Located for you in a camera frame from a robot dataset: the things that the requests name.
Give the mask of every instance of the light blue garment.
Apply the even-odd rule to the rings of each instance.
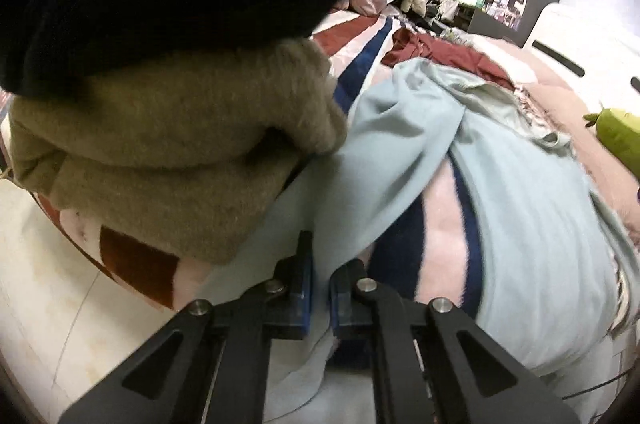
[[[640,271],[631,242],[604,204],[594,209],[568,139],[533,133],[508,92],[413,59],[360,97],[345,145],[305,168],[202,289],[212,303],[238,297],[294,252],[300,230],[314,231],[310,334],[274,343],[266,420],[295,410],[319,389],[333,344],[326,306],[332,272],[406,210],[447,150],[478,215],[484,261],[478,324],[520,362],[548,374],[606,335],[616,306],[609,248],[623,263],[632,312],[638,310]]]

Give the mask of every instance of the white headboard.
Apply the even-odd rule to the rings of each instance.
[[[538,43],[581,67],[584,76],[543,53]],[[640,38],[597,18],[596,7],[593,17],[585,17],[557,3],[546,6],[524,49],[547,63],[594,113],[617,107],[640,115],[640,91],[631,86],[632,77],[640,78]]]

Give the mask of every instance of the triangular cutout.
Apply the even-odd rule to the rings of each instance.
[[[164,343],[143,360],[125,377],[122,386],[140,393],[148,399],[157,399],[162,393],[164,379],[174,362],[175,354],[182,343],[182,333],[172,333]]]
[[[491,397],[512,388],[518,380],[492,356],[469,332],[458,332],[460,346],[465,352],[478,391],[483,397]]]

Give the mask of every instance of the beige sweater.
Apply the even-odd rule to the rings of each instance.
[[[80,102],[16,98],[17,182],[179,256],[233,258],[306,155],[346,124],[306,39],[178,52],[85,79]]]

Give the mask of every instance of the striped blanket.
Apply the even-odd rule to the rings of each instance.
[[[370,86],[388,78],[380,61],[393,47],[393,33],[414,30],[396,18],[365,18],[347,11],[327,16],[313,39],[329,56],[335,100],[346,113]],[[6,117],[6,105],[2,115]],[[2,119],[2,152],[10,145]],[[191,301],[210,266],[164,253],[104,227],[83,213],[55,209],[34,195],[43,211],[76,248],[103,273],[150,303],[179,310]],[[455,162],[446,159],[420,197],[370,249],[363,250],[369,275],[406,298],[428,302],[447,296],[475,315],[482,288],[478,227],[466,185]]]

